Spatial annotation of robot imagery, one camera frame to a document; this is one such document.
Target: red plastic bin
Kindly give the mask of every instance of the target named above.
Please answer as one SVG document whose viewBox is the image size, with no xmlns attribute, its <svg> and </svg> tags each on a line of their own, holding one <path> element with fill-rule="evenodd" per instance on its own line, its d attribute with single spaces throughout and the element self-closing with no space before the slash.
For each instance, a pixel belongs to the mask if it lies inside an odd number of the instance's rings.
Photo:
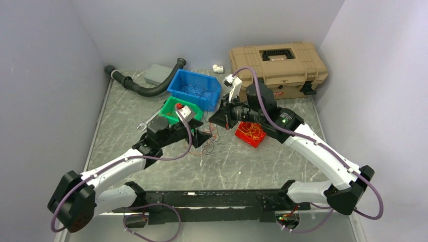
<svg viewBox="0 0 428 242">
<path fill-rule="evenodd" d="M 241 122 L 235 132 L 235 135 L 250 144 L 252 147 L 257 148 L 263 141 L 266 133 L 263 132 L 259 124 Z"/>
</svg>

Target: blue plastic bin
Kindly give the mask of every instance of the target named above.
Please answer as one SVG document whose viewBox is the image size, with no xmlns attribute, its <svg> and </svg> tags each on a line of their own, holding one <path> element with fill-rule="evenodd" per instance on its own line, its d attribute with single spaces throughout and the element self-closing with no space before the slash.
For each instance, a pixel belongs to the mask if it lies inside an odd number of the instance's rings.
<svg viewBox="0 0 428 242">
<path fill-rule="evenodd" d="M 173 97 L 194 103 L 203 111 L 214 111 L 222 86 L 215 77 L 178 69 L 168 91 Z"/>
</svg>

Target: tan tool case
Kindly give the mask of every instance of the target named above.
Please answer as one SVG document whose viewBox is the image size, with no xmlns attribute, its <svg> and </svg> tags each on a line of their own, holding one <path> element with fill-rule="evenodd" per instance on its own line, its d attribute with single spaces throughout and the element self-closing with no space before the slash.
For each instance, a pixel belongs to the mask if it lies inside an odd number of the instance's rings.
<svg viewBox="0 0 428 242">
<path fill-rule="evenodd" d="M 238 47 L 229 55 L 233 72 L 253 67 L 259 81 L 274 91 L 275 99 L 313 95 L 328 75 L 315 47 L 308 42 Z M 251 71 L 243 70 L 238 77 L 242 80 L 239 97 L 245 101 L 245 91 L 252 83 Z"/>
</svg>

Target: gray table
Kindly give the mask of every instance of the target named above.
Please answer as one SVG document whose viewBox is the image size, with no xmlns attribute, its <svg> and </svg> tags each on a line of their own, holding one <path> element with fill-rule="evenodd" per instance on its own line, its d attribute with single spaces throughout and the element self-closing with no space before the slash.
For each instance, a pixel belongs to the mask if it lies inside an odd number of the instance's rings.
<svg viewBox="0 0 428 242">
<path fill-rule="evenodd" d="M 222 82 L 226 74 L 214 74 L 211 70 L 193 70 L 217 77 Z M 123 71 L 142 86 L 151 87 L 144 81 L 143 71 Z M 223 86 L 222 95 L 228 92 Z M 169 93 L 146 98 L 126 90 L 114 81 L 102 113 L 99 129 L 90 154 L 87 169 L 94 169 L 122 155 L 135 144 L 141 132 L 137 125 L 151 116 Z M 310 98 L 285 99 L 279 106 L 299 114 L 322 137 L 313 101 Z M 115 187 L 135 181 L 145 190 L 219 190 L 219 189 L 270 189 L 280 188 L 287 180 L 320 182 L 327 177 L 297 151 L 266 137 L 257 149 L 235 136 L 237 125 L 226 131 L 218 128 L 221 140 L 215 143 L 210 155 L 187 155 L 176 161 L 158 161 L 148 169 L 132 174 Z M 185 141 L 163 148 L 164 157 L 175 157 L 186 150 Z"/>
</svg>

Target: gray wall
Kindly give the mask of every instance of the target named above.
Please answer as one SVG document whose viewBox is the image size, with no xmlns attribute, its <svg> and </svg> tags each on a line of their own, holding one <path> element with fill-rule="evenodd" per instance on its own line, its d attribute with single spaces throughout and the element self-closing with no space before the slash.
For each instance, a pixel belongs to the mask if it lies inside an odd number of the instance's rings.
<svg viewBox="0 0 428 242">
<path fill-rule="evenodd" d="M 68 0 L 1 1 L 1 241 L 52 241 L 47 202 L 82 171 L 108 84 Z"/>
<path fill-rule="evenodd" d="M 72 0 L 102 58 L 122 69 L 229 66 L 243 45 L 311 41 L 326 36 L 344 0 Z"/>
<path fill-rule="evenodd" d="M 426 241 L 428 5 L 345 1 L 320 51 L 330 76 L 316 105 L 329 143 L 369 164 L 384 217 L 362 218 L 368 241 Z M 375 215 L 367 192 L 359 208 Z"/>
</svg>

